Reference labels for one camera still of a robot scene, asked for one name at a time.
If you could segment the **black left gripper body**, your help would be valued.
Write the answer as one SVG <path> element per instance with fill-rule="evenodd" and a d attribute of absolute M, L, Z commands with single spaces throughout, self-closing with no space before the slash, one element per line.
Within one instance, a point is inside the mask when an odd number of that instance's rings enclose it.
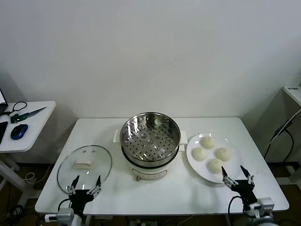
<path fill-rule="evenodd" d="M 89 190 L 75 190 L 75 192 L 69 194 L 69 200 L 71 201 L 71 208 L 74 213 L 83 213 L 85 205 L 88 202 L 93 201 L 94 196 Z"/>

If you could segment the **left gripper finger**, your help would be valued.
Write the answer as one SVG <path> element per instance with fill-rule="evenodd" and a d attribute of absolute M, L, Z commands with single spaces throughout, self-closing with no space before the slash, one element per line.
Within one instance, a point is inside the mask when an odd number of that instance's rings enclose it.
<path fill-rule="evenodd" d="M 76 176 L 76 178 L 72 181 L 71 185 L 70 186 L 67 186 L 67 192 L 68 194 L 75 194 L 75 188 L 76 188 L 76 185 L 79 181 L 79 175 Z"/>
<path fill-rule="evenodd" d="M 87 192 L 87 194 L 96 197 L 101 192 L 101 190 L 102 190 L 101 185 L 102 185 L 102 183 L 101 183 L 101 175 L 99 175 L 98 179 L 96 181 L 95 186 L 93 188 L 91 188 Z"/>

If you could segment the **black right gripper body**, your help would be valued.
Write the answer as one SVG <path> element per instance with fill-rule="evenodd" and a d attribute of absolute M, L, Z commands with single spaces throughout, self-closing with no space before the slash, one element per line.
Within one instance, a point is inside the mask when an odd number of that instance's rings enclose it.
<path fill-rule="evenodd" d="M 231 186 L 231 190 L 240 194 L 244 205 L 250 205 L 257 202 L 257 198 L 253 193 L 255 184 L 248 180 L 235 180 L 235 184 Z"/>

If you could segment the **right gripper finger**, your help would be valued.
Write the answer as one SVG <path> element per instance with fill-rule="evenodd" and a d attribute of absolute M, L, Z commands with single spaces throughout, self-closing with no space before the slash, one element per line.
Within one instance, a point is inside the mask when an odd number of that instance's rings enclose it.
<path fill-rule="evenodd" d="M 243 186 L 247 186 L 247 187 L 254 187 L 255 183 L 254 183 L 254 176 L 251 176 L 251 174 L 249 173 L 249 171 L 247 169 L 245 169 L 242 165 L 240 166 L 244 176 L 246 177 L 246 180 L 241 180 L 241 183 Z"/>
<path fill-rule="evenodd" d="M 223 166 L 222 166 L 222 176 L 223 176 L 222 181 L 223 181 L 223 183 L 224 183 L 227 187 L 233 187 L 233 186 L 236 186 L 236 185 L 238 184 L 235 180 L 231 179 L 231 178 L 228 176 L 228 174 L 227 174 L 227 172 L 226 172 L 226 170 L 224 169 Z"/>

